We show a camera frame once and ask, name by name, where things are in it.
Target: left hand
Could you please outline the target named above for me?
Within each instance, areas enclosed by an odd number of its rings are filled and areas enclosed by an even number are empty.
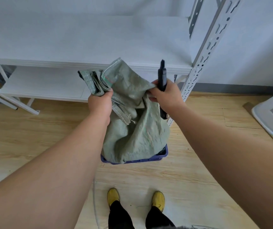
[[[110,123],[110,114],[112,111],[111,97],[113,90],[106,92],[103,96],[89,96],[88,105],[91,114],[97,114],[106,117],[107,123]]]

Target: gray baseboard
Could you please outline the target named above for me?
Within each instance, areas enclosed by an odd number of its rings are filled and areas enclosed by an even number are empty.
[[[178,84],[179,88],[183,86],[183,82]],[[209,84],[196,83],[194,92],[218,92],[232,94],[258,94],[273,95],[273,86],[257,86],[257,85],[240,85],[240,84]]]

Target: wooden floor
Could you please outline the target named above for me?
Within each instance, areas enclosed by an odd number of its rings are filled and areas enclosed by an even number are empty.
[[[268,98],[192,92],[186,103],[225,127],[273,143],[242,108],[246,102],[258,104]],[[89,113],[84,103],[35,100],[33,107],[41,111],[38,116],[0,105],[0,180],[70,133]],[[106,195],[111,187],[119,190],[121,203],[130,213],[136,229],[145,228],[155,190],[164,193],[165,214],[177,226],[257,228],[214,180],[176,124],[171,127],[168,148],[168,157],[158,162],[100,163],[94,191],[89,193],[76,228],[97,228],[94,211],[99,228],[108,227]]]

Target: sneaker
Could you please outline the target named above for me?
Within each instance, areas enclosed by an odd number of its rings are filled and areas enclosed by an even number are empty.
[[[156,191],[152,196],[151,205],[159,208],[161,212],[163,212],[165,207],[165,197],[161,191]]]
[[[107,193],[107,202],[109,207],[116,200],[119,201],[119,193],[116,188],[111,188]]]

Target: forearm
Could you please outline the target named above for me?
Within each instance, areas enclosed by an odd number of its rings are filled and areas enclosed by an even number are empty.
[[[107,119],[70,135],[0,182],[0,228],[73,228],[99,162]]]
[[[203,164],[261,227],[273,227],[273,144],[249,138],[186,106],[170,116]]]

